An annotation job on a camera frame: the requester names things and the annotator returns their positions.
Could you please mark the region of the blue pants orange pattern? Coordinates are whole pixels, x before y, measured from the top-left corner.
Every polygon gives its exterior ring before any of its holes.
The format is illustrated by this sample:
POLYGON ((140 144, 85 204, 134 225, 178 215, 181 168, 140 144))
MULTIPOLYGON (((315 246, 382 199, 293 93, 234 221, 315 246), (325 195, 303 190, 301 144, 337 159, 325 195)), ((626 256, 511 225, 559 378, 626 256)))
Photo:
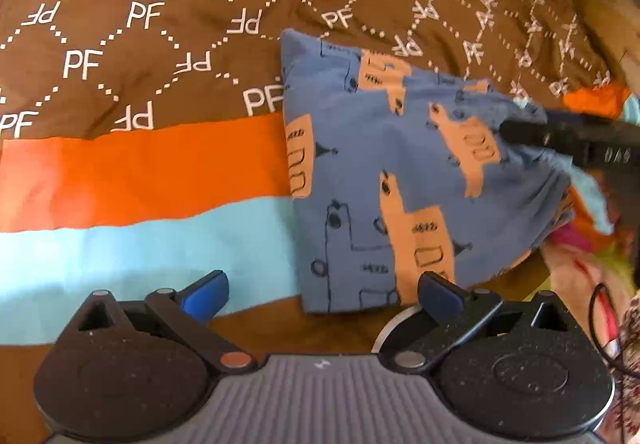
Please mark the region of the blue pants orange pattern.
POLYGON ((294 30, 280 46, 305 311, 411 304, 427 271, 477 285, 572 217, 567 159, 499 133, 544 123, 536 104, 294 30))

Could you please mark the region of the orange blue striped blanket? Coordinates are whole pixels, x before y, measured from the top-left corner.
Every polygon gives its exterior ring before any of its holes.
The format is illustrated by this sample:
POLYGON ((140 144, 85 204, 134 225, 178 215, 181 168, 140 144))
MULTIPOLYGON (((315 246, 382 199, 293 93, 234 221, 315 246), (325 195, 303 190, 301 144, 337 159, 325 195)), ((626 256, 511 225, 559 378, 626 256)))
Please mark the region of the orange blue striped blanket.
MULTIPOLYGON (((604 183, 552 152, 570 164, 570 185, 604 183)), ((135 299, 213 269, 230 279, 234 312, 302 297, 296 241, 283 110, 93 141, 6 141, 1 341, 53 341, 92 290, 135 299)))

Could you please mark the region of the colourful clothes pile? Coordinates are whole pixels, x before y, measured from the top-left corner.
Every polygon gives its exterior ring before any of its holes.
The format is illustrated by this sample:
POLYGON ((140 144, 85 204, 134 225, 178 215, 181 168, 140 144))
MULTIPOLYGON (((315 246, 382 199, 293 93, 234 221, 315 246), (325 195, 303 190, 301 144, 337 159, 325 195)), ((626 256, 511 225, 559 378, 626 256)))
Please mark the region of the colourful clothes pile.
POLYGON ((623 354, 629 337, 625 316, 639 297, 631 251, 634 232, 605 183, 580 190, 543 193, 529 199, 527 217, 535 227, 532 244, 513 262, 527 293, 555 292, 590 337, 608 355, 623 354))

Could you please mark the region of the brown PF patterned blanket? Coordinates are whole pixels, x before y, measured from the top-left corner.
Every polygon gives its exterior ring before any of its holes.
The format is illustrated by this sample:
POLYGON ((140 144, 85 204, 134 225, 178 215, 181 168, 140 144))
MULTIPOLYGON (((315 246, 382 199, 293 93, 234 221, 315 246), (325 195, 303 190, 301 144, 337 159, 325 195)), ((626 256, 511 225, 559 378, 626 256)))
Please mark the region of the brown PF patterned blanket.
POLYGON ((275 112, 285 29, 551 108, 614 81, 575 0, 1 0, 1 135, 275 112))

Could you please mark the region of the wooden bed frame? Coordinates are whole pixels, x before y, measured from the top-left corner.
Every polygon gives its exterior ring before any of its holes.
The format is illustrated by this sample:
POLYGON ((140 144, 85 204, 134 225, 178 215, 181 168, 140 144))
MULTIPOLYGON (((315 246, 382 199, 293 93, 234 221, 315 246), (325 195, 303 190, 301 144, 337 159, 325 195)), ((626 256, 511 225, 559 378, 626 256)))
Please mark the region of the wooden bed frame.
POLYGON ((580 0, 612 72, 639 95, 639 0, 580 0))

